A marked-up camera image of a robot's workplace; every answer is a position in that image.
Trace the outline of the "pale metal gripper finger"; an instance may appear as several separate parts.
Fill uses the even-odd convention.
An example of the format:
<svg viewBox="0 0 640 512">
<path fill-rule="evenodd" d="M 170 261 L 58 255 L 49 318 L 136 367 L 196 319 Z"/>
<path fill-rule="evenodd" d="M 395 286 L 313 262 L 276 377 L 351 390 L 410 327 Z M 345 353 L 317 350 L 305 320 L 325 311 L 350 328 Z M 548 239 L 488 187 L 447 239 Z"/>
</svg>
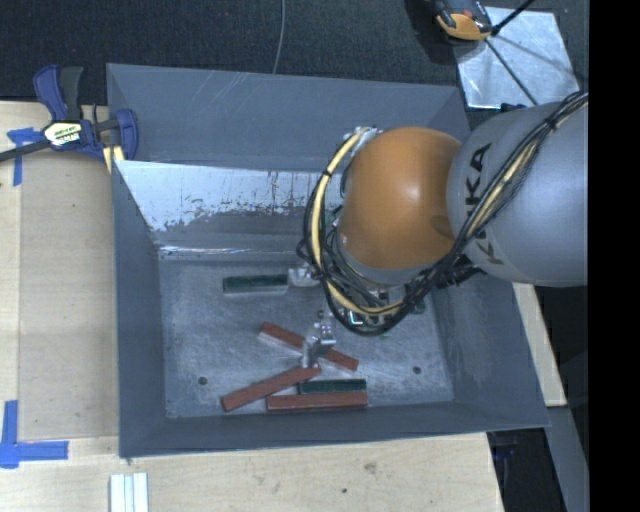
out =
<svg viewBox="0 0 640 512">
<path fill-rule="evenodd" d="M 302 349 L 302 366 L 314 367 L 318 360 L 333 349 L 336 344 L 334 324 L 332 322 L 315 322 L 304 336 Z"/>
<path fill-rule="evenodd" d="M 288 285 L 295 288 L 311 288 L 320 284 L 320 280 L 307 267 L 288 269 Z"/>
</svg>

